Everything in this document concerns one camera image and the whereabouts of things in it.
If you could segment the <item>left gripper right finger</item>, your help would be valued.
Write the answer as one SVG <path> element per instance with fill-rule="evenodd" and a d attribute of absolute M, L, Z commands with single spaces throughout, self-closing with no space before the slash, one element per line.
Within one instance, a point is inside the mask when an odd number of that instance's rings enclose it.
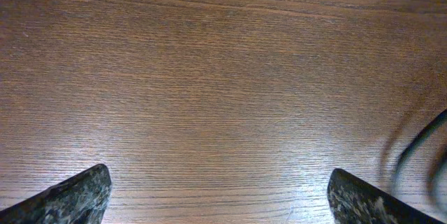
<path fill-rule="evenodd" d="M 443 224 L 340 168 L 330 175 L 327 198 L 336 223 Z"/>

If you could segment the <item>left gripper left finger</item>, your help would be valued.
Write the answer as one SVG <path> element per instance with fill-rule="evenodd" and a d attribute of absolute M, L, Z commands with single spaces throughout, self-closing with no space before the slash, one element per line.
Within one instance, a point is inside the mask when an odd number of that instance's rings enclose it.
<path fill-rule="evenodd" d="M 111 191 L 108 167 L 97 164 L 2 210 L 1 222 L 100 224 Z"/>

